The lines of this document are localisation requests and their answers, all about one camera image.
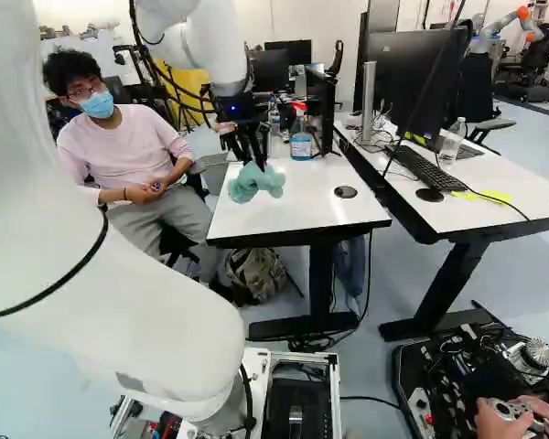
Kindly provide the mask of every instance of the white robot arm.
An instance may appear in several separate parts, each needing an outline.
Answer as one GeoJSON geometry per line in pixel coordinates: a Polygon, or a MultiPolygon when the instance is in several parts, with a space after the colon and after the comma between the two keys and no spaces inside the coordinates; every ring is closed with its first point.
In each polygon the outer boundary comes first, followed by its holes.
{"type": "Polygon", "coordinates": [[[535,24],[531,18],[531,12],[526,6],[519,7],[516,11],[510,12],[508,15],[502,17],[501,19],[483,27],[479,32],[479,41],[475,44],[472,44],[470,47],[471,53],[488,53],[490,50],[490,39],[492,36],[511,22],[519,18],[521,20],[522,30],[528,31],[527,41],[533,42],[538,41],[544,37],[541,29],[535,24]]]}
{"type": "Polygon", "coordinates": [[[205,69],[216,96],[234,96],[247,75],[242,27],[232,0],[136,0],[141,39],[177,69],[205,69]]]}
{"type": "MultiPolygon", "coordinates": [[[[147,39],[167,29],[164,56],[188,51],[217,90],[244,77],[231,0],[141,3],[160,8],[139,14],[147,39]],[[208,9],[226,19],[211,13],[204,22],[208,9]],[[186,14],[190,23],[171,26],[186,14]],[[159,33],[155,17],[165,20],[159,33]],[[219,45],[214,26],[222,30],[219,45]],[[210,39],[197,37],[202,29],[210,39]],[[224,42],[228,57],[220,53],[224,42]],[[221,65],[224,59],[230,63],[221,65]]],[[[40,69],[31,0],[0,0],[0,325],[69,353],[129,397],[193,422],[213,418],[239,380],[239,313],[137,250],[63,174],[40,69]]]]}

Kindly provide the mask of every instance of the black hair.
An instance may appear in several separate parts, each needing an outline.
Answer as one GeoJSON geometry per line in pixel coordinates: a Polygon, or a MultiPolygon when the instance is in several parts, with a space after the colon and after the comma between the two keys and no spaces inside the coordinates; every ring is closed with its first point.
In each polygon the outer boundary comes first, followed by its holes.
{"type": "Polygon", "coordinates": [[[60,49],[51,53],[43,64],[43,79],[57,96],[67,96],[68,84],[78,78],[92,75],[102,79],[102,70],[88,52],[60,49]]]}

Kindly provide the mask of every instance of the office chair backrest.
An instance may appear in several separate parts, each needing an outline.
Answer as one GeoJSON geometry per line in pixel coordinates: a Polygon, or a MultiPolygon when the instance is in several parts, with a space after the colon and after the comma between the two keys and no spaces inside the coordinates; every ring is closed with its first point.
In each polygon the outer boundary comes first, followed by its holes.
{"type": "Polygon", "coordinates": [[[521,59],[521,66],[526,70],[544,69],[549,64],[549,27],[541,25],[544,37],[529,45],[521,59]]]}
{"type": "Polygon", "coordinates": [[[326,71],[328,75],[338,76],[339,70],[341,69],[341,61],[344,58],[344,42],[339,39],[336,41],[336,56],[333,59],[333,64],[326,71]]]}
{"type": "Polygon", "coordinates": [[[104,78],[103,81],[106,83],[106,87],[113,96],[114,103],[132,103],[130,100],[130,95],[124,88],[120,77],[118,76],[109,76],[104,78]]]}

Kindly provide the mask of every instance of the black desk frame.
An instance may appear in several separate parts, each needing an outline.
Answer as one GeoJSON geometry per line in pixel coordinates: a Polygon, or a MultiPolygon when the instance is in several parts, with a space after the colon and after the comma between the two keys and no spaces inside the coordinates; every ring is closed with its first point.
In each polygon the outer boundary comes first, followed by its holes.
{"type": "Polygon", "coordinates": [[[333,297],[333,252],[337,243],[361,236],[374,228],[388,227],[390,219],[309,230],[208,239],[222,249],[309,246],[309,316],[289,317],[250,324],[248,340],[275,341],[300,336],[322,335],[357,327],[353,313],[330,313],[333,297]]]}
{"type": "Polygon", "coordinates": [[[483,313],[476,310],[448,313],[447,310],[459,296],[482,256],[492,242],[507,241],[521,236],[549,230],[549,219],[522,220],[511,224],[437,233],[409,205],[401,194],[382,177],[358,148],[334,127],[339,136],[339,148],[350,161],[361,179],[376,193],[413,238],[423,244],[448,240],[454,244],[445,262],[437,272],[421,305],[413,318],[383,323],[379,326],[385,341],[426,337],[434,331],[459,327],[464,323],[483,323],[483,313]]]}

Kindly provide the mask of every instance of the gray pants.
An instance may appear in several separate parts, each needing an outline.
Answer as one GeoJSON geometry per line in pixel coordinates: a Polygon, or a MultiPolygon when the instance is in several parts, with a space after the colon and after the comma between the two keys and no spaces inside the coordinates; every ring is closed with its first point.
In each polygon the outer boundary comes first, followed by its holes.
{"type": "Polygon", "coordinates": [[[108,210],[107,216],[127,240],[156,259],[160,257],[162,222],[174,227],[198,243],[191,251],[199,257],[199,280],[209,283],[216,275],[218,249],[205,242],[211,211],[192,187],[175,186],[157,201],[117,206],[108,210]]]}

